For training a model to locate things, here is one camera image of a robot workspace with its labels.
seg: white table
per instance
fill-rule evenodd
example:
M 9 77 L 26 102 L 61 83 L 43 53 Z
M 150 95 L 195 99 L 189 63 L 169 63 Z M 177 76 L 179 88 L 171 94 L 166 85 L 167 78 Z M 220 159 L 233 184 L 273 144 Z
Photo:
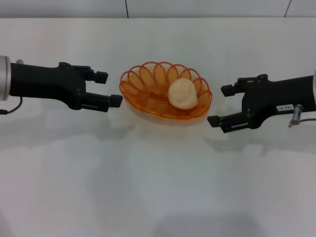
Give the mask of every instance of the white table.
M 220 86 L 262 73 L 314 73 L 316 19 L 1 19 L 0 54 L 120 75 L 146 61 L 195 68 L 210 115 L 240 110 Z M 18 98 L 1 102 L 13 108 Z M 315 117 L 316 113 L 303 114 Z M 223 134 L 169 126 L 125 103 L 101 113 L 26 98 L 0 118 L 1 237 L 311 237 L 316 232 L 316 124 L 290 115 Z

